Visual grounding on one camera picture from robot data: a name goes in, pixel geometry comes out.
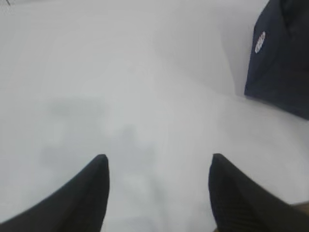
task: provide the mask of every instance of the white logo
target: white logo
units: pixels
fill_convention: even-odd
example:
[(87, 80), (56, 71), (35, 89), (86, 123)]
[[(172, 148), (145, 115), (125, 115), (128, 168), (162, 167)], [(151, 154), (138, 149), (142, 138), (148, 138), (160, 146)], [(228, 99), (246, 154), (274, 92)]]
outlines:
[(266, 33), (265, 33), (265, 31), (263, 31), (263, 33), (260, 35), (259, 40), (256, 43), (255, 53), (258, 54), (260, 52), (260, 50), (262, 49), (264, 41), (265, 41), (265, 36), (266, 36)]

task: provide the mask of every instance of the logo patch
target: logo patch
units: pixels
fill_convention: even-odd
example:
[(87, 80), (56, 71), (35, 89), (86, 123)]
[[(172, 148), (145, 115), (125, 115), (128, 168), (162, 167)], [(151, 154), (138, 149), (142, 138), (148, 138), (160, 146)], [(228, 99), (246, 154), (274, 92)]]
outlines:
[(258, 54), (262, 47), (263, 47), (263, 44), (264, 44), (264, 41), (265, 41), (265, 37), (266, 37), (266, 33), (265, 31), (262, 32), (262, 34), (260, 35), (260, 38), (258, 39), (257, 43), (256, 43), (256, 46), (255, 46), (255, 53)]

